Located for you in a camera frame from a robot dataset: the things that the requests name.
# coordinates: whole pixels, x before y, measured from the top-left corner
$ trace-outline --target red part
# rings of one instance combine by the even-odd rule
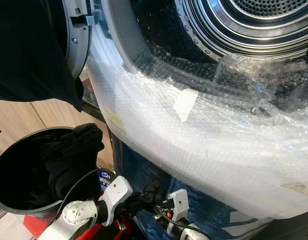
[[[28,231],[34,236],[35,239],[43,233],[48,222],[41,219],[35,218],[33,216],[26,215],[24,218],[24,225]],[[93,235],[102,227],[101,224],[95,225],[93,228],[86,230],[82,235],[80,235],[77,240],[91,240]]]
[[[128,236],[133,230],[133,227],[131,226],[127,218],[122,217],[122,222],[126,225],[127,229],[124,232],[119,232],[115,236],[114,240],[120,240],[123,236]],[[119,229],[117,221],[114,221],[113,223]],[[47,224],[48,222],[35,218],[33,216],[26,215],[24,218],[25,227],[34,236],[35,239],[39,238],[39,236],[45,230]],[[91,240],[95,233],[101,227],[101,224],[95,225],[93,228],[86,230],[82,235],[77,238],[77,240]]]

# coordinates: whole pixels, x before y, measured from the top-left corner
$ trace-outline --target robotic arm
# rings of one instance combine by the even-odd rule
[[[60,217],[48,226],[38,240],[73,240],[95,224],[109,226],[120,216],[133,217],[136,212],[154,211],[156,223],[163,224],[171,237],[179,240],[211,240],[203,231],[187,221],[189,209],[186,190],[169,195],[161,205],[155,202],[157,186],[145,194],[133,193],[128,181],[118,176],[105,190],[98,202],[73,201],[67,204]]]

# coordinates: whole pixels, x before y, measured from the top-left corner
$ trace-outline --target black cable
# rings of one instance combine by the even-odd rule
[[[193,230],[193,231],[196,231],[198,232],[199,234],[203,234],[205,237],[207,237],[209,240],[212,240],[211,236],[208,235],[207,233],[205,233],[203,230],[197,228],[197,227],[193,227],[193,226],[189,226],[189,225],[185,225],[185,224],[180,224],[176,221],[173,221],[172,219],[168,218],[168,216],[165,215],[165,213],[163,212],[163,208],[160,209],[160,212],[163,216],[163,218],[165,218],[167,221],[169,221],[171,224],[174,224],[176,226],[180,226],[184,229],[190,229],[190,230]]]
[[[94,172],[98,172],[98,171],[101,171],[101,170],[106,170],[106,171],[112,173],[111,171],[109,171],[109,170],[106,169],[106,168],[97,168],[97,169],[94,169],[94,170],[90,171],[89,173],[85,174],[83,177],[81,177],[81,178],[69,189],[69,191],[68,191],[68,193],[66,194],[64,200],[63,200],[62,203],[60,204],[60,206],[59,206],[59,208],[58,208],[58,210],[57,210],[55,216],[49,221],[49,223],[47,224],[46,228],[48,228],[48,227],[57,219],[59,213],[61,212],[61,210],[62,210],[62,208],[63,208],[63,205],[65,204],[65,202],[66,202],[66,200],[67,200],[69,194],[70,194],[71,191],[75,188],[75,186],[77,186],[77,184],[79,184],[80,181],[82,181],[82,180],[83,180],[85,177],[87,177],[89,174],[92,174],[92,173],[94,173]]]

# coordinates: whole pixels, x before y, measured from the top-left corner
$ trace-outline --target plastic wrap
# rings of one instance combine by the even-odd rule
[[[146,185],[157,181],[162,185],[162,199],[170,193],[185,189],[188,195],[188,221],[208,233],[213,240],[248,240],[264,229],[272,220],[254,219],[242,212],[203,194],[199,190],[171,177],[147,159],[132,151],[113,136],[114,164],[117,174],[123,175],[134,193],[143,192]],[[166,230],[153,221],[153,212],[136,214],[137,225],[147,240],[172,240]]]
[[[120,61],[99,53],[87,66],[110,130],[129,147],[255,218],[308,211],[308,65],[226,56],[196,91],[160,73],[159,59],[147,75]]]

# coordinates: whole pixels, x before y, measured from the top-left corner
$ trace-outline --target wooden floor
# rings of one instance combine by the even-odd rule
[[[113,151],[107,125],[69,103],[49,99],[35,102],[0,100],[0,155],[14,142],[35,131],[50,127],[75,127],[95,123],[103,132],[105,149],[98,153],[97,164],[113,170]]]

